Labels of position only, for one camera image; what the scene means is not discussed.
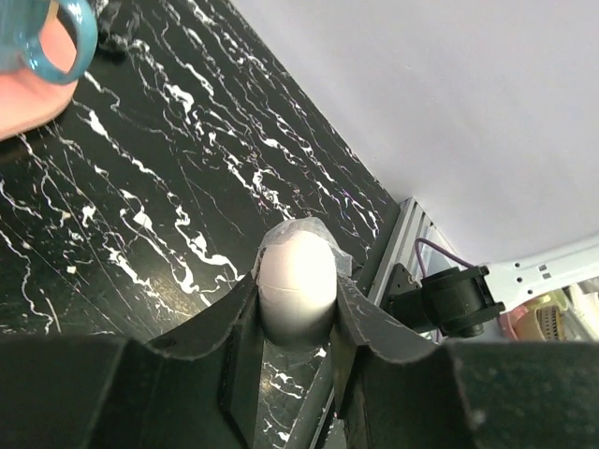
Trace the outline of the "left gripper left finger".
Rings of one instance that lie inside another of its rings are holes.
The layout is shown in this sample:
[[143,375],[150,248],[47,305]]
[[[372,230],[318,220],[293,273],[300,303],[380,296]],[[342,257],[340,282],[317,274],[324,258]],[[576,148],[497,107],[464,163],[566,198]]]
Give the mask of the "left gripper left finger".
[[257,287],[146,343],[114,335],[1,339],[5,448],[250,448],[263,355]]

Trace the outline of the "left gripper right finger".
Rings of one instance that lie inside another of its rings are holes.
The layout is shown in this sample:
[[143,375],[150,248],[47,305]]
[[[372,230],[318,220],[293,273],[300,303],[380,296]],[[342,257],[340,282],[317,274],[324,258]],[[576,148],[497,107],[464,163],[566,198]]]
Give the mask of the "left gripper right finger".
[[598,346],[434,344],[338,281],[336,413],[351,448],[594,448]]

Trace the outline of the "white earbuds charging case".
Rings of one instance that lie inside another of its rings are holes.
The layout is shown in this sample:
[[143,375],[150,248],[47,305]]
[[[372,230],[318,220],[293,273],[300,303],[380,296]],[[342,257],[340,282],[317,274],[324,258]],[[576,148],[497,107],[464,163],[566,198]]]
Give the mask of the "white earbuds charging case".
[[333,326],[338,278],[351,274],[352,256],[320,219],[286,220],[269,230],[252,269],[266,338],[291,351],[324,344]]

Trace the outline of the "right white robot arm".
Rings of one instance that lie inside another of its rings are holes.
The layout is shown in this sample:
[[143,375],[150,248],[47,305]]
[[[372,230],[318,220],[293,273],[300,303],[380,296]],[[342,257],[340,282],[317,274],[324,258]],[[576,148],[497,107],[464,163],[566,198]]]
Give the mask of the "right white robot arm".
[[380,307],[417,333],[438,330],[468,339],[486,322],[527,301],[598,276],[596,236],[513,261],[448,268],[409,283],[401,264],[391,271]]

